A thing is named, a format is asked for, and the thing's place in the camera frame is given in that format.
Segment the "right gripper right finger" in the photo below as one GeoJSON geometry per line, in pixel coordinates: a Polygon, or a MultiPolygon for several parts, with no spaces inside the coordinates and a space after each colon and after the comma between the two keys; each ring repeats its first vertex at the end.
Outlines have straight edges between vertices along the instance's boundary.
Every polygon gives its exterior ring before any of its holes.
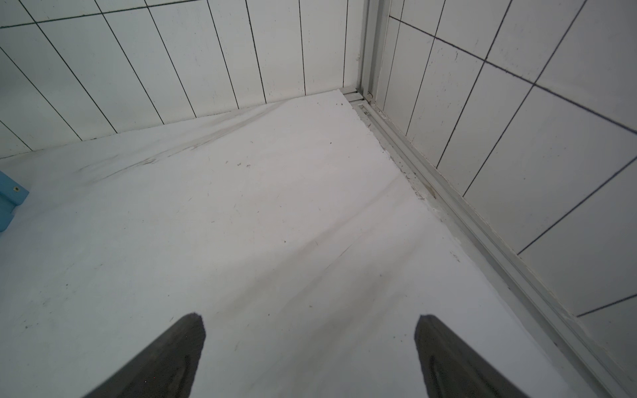
{"type": "Polygon", "coordinates": [[[429,397],[526,394],[434,315],[421,315],[414,340],[429,397]]]}

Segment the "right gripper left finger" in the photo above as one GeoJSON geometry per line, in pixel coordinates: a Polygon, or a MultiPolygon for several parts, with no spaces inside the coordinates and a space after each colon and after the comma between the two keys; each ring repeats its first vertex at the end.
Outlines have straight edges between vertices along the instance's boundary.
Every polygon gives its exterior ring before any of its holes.
{"type": "Polygon", "coordinates": [[[189,397],[206,339],[202,316],[179,319],[88,397],[189,397]]]}

